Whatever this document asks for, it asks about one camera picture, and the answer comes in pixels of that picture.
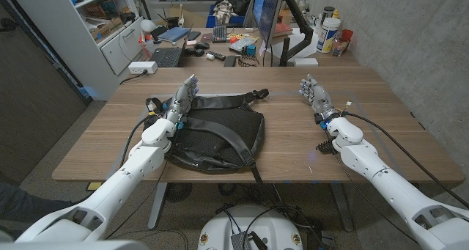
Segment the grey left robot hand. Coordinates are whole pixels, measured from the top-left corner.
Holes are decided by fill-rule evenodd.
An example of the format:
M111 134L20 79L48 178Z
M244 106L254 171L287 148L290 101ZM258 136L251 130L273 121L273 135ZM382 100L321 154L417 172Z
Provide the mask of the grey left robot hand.
M165 119L176 123L182 115L190 111L192 101L199 91L197 81L197 76L193 74L178 87L169 102L169 107L164 115Z

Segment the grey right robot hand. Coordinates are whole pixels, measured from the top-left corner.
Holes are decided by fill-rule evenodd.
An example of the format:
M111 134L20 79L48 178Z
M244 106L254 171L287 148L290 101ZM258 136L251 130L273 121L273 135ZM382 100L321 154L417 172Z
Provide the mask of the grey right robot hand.
M314 112L314 121L317 125L321 122L327 124L332 119L339 117L339 112L333 106L330 95L310 74L301 80L299 93L311 105Z

